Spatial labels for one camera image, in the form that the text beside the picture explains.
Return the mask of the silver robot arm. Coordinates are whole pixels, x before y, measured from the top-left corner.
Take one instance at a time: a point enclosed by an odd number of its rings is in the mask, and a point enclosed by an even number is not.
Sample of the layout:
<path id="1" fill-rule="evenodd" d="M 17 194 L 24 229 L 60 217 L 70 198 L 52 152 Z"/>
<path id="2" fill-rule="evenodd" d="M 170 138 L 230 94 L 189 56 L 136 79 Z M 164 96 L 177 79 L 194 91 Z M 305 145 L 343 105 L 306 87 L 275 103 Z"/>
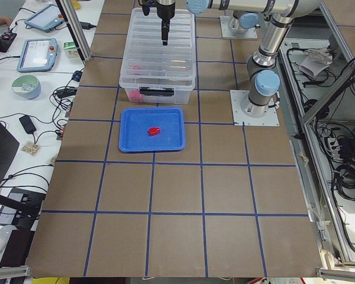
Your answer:
<path id="1" fill-rule="evenodd" d="M 207 9 L 270 14 L 270 24 L 264 34 L 258 51 L 247 61 L 251 83 L 248 97 L 241 103 L 241 110 L 253 118 L 261 118 L 269 102 L 279 89 L 280 78 L 272 70 L 282 41 L 285 39 L 295 18 L 308 15 L 318 8 L 319 1 L 186 1 L 186 7 L 193 14 Z"/>
<path id="2" fill-rule="evenodd" d="M 176 1 L 138 1 L 142 7 L 143 14 L 148 16 L 151 7 L 156 8 L 157 16 L 161 19 L 161 39 L 164 46 L 168 45 L 170 31 L 170 20 L 175 16 Z M 186 7 L 191 14 L 200 14 L 209 8 L 211 1 L 185 1 Z M 234 11 L 233 19 L 230 21 L 229 29 L 234 33 L 247 31 L 254 28 L 259 22 L 256 13 Z"/>

